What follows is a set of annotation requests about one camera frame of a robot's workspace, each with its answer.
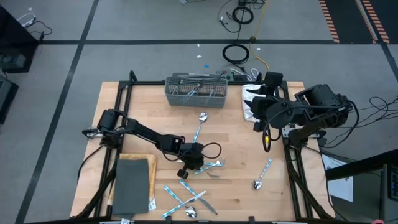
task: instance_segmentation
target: spoon handle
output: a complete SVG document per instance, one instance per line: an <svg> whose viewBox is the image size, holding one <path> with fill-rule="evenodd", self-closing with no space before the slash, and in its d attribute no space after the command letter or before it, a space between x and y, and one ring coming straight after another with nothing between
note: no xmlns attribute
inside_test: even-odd
<svg viewBox="0 0 398 224"><path fill-rule="evenodd" d="M201 128L201 124L202 124L202 123L203 123L203 122L200 121L199 128L197 129L197 131L196 131L196 133L195 133L195 136L193 137L192 143L195 143L195 142L197 141L197 138L198 138L198 136L199 136L199 131L200 131L200 128Z"/></svg>
<svg viewBox="0 0 398 224"><path fill-rule="evenodd" d="M264 170L262 170L262 173L261 173L261 176L260 176L259 180L261 180L262 177L264 176L264 174L266 174L267 169L268 169L268 167L269 167L269 164L271 164L271 162L272 162L272 159L269 159L268 162L267 162L267 165L266 165L265 168L264 168Z"/></svg>

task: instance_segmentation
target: white cloth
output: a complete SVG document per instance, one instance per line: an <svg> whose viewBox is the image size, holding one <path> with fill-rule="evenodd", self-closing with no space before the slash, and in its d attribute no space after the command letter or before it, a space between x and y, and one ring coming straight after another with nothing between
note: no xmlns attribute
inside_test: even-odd
<svg viewBox="0 0 398 224"><path fill-rule="evenodd" d="M255 96L265 96L265 95L258 95L255 93L249 93L246 90L258 90L262 85L254 85L248 84L242 86L242 108L243 108L243 118L246 121L257 122L259 121L256 118L253 118L253 113L250 111L250 107L244 102L244 100L252 101Z"/></svg>

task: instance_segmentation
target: wooden board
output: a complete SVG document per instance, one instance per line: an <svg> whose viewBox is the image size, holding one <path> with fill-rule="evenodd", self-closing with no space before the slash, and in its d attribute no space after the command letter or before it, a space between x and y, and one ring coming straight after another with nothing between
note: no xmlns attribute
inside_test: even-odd
<svg viewBox="0 0 398 224"><path fill-rule="evenodd" d="M304 88L302 82L288 82L288 86L290 99L294 99L294 94ZM117 82L103 83L93 126L97 125L103 110L113 108L117 87ZM218 212L218 215L215 215L201 202L195 202L192 205L198 212L198 219L247 221L248 216L254 216L258 221L295 220L282 142L273 142L271 151L264 152L261 133L254 132L253 123L243 119L241 86L228 87L228 97L223 109L171 107L164 95L164 86L133 86L129 117L160 133L184 135L187 141L191 141L199 125L199 115L203 111L207 111L209 117L201 128L198 142L220 143L223 147L220 158L225 158L226 163L224 167L210 170L210 174L219 176L218 179L210 177L207 173L195 176L190 172L187 183L196 192L206 190L203 198ZM277 136L276 129L271 131L273 136ZM86 156L98 147L99 141L94 139L88 143ZM315 140L310 140L309 146L318 149ZM105 150L93 156L82 169L71 215L82 211L98 189L104 152ZM123 153L154 154L158 158L155 182L157 210L136 215L135 220L162 220L163 213L178 205L178 202L163 189L164 185L171 188L183 201L192 197L192 194L179 183L177 171L182 164L164 159L162 153L151 143L136 136L126 135ZM204 153L214 155L216 149L205 149ZM273 161L264 176L263 186L261 190L254 190L252 182L259 177L269 158ZM328 204L326 178L319 154L303 149L302 158L309 190L320 205L334 216L333 209ZM108 192L104 196L103 205L106 205L108 200ZM302 215L305 216L301 194L300 204ZM103 206L101 211L103 215L105 208L106 206ZM184 209L175 212L172 218L189 219Z"/></svg>

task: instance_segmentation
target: butter knife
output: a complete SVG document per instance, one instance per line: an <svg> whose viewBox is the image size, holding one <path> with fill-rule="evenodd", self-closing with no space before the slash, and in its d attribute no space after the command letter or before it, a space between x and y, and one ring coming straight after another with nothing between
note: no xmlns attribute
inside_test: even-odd
<svg viewBox="0 0 398 224"><path fill-rule="evenodd" d="M193 191L193 189L183 180L180 180L180 183L189 190L189 192L191 192L193 194L193 196L197 196L197 194L195 193L195 191ZM216 210L203 198L199 198L199 200L214 214L218 215L218 213L216 212Z"/></svg>

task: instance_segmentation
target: orange striped tape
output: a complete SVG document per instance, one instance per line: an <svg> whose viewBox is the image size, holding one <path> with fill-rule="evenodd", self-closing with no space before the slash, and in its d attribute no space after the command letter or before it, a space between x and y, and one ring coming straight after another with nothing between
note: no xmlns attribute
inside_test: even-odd
<svg viewBox="0 0 398 224"><path fill-rule="evenodd" d="M383 42L390 44L390 38L388 38L387 32L384 30L383 25L381 24L379 17L377 16L376 12L374 11L371 2L369 0L363 0L363 4L365 5L365 9L371 16L371 20L373 21L374 25L376 26L377 32L379 32Z"/></svg>
<svg viewBox="0 0 398 224"><path fill-rule="evenodd" d="M366 28L368 28L368 31L369 31L370 35L372 36L373 43L375 44L376 41L377 41L377 38L376 38L376 36L375 36L375 35L373 34L373 32L372 32L371 25L369 24L368 20L366 19L367 17L366 17L366 15L364 14L364 12L361 10L361 6L359 5L359 3L358 3L357 0L355 0L355 3L356 3L356 7L358 7L358 10L359 10L359 12L360 12L361 15L362 15L362 19L363 19L363 21L365 22Z"/></svg>
<svg viewBox="0 0 398 224"><path fill-rule="evenodd" d="M325 16L326 23L328 24L329 31L330 31L331 37L333 38L333 41L336 43L340 43L337 31L335 29L335 25L333 25L333 21L330 17L328 6L326 5L324 0L319 0L319 4L321 5L321 9L322 9L323 15Z"/></svg>

